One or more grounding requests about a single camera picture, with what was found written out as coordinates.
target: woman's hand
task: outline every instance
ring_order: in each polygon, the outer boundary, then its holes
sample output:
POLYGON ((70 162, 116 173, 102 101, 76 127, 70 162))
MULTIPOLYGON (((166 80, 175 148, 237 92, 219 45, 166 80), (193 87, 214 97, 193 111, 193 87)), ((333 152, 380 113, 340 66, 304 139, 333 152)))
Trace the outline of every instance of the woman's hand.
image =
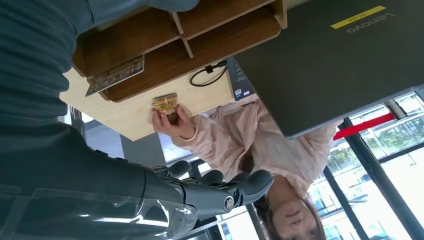
POLYGON ((166 114, 153 109, 153 129, 170 137, 191 139, 196 132, 195 124, 180 105, 176 107, 176 113, 178 114, 178 122, 176 125, 172 125, 166 114))

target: lenovo logo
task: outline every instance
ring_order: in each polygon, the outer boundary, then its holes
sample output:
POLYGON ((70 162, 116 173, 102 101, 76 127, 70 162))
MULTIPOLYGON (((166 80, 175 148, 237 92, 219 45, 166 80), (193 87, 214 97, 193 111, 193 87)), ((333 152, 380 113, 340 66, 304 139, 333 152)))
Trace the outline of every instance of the lenovo logo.
POLYGON ((355 33, 355 32, 357 32, 357 31, 359 31, 361 29, 364 29, 364 28, 367 28, 367 27, 371 26, 371 24, 376 24, 376 23, 378 23, 380 21, 383 21, 387 17, 396 17, 396 15, 393 15, 391 13, 383 14, 383 15, 378 16, 376 18, 373 18, 373 19, 370 19, 368 21, 365 21, 365 22, 363 22, 363 23, 361 23, 359 25, 356 25, 356 26, 354 26, 352 28, 349 28, 348 30, 346 30, 346 32, 348 32, 350 34, 355 33))

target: woman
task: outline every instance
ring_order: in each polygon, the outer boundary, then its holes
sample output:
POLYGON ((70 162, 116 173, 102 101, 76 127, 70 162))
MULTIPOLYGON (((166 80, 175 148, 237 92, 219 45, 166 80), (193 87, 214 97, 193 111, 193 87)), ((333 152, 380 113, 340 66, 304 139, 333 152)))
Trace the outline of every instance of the woman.
POLYGON ((192 151, 226 180, 264 169, 274 174, 269 192, 255 203, 274 240, 325 240, 323 225, 306 200, 309 186, 327 165, 336 126, 331 124, 288 140, 255 95, 219 107, 211 118, 187 116, 177 107, 178 123, 153 110, 155 131, 192 151))

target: red bar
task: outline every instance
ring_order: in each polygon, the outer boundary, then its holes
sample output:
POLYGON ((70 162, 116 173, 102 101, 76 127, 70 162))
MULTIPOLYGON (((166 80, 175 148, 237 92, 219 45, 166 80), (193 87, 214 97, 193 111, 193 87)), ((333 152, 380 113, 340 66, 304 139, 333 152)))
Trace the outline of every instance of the red bar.
POLYGON ((388 113, 386 115, 379 116, 379 117, 376 117, 376 118, 368 120, 368 121, 364 121, 363 123, 360 123, 358 125, 346 127, 344 129, 338 131, 335 134, 333 140, 337 140, 337 139, 348 137, 348 136, 353 135, 353 134, 357 134, 360 131, 378 126, 380 124, 387 123, 387 122, 394 120, 394 119, 395 119, 395 115, 393 113, 388 113))

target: yellow sticker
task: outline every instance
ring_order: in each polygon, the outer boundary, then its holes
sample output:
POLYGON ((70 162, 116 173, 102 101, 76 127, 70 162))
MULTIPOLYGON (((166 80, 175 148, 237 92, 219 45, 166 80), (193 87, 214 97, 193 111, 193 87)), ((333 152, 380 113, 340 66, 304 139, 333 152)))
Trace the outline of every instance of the yellow sticker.
POLYGON ((335 23, 335 24, 331 25, 331 27, 333 29, 339 29, 339 28, 341 28, 343 26, 346 26, 346 25, 351 24, 351 23, 353 23, 355 21, 358 21, 360 19, 363 19, 365 17, 368 17, 368 16, 370 16, 372 14, 378 13, 381 10, 384 10, 384 9, 386 9, 384 6, 376 6, 374 8, 371 8, 370 10, 366 10, 364 12, 361 12, 358 15, 349 17, 348 19, 345 19, 343 21, 339 21, 338 23, 335 23))

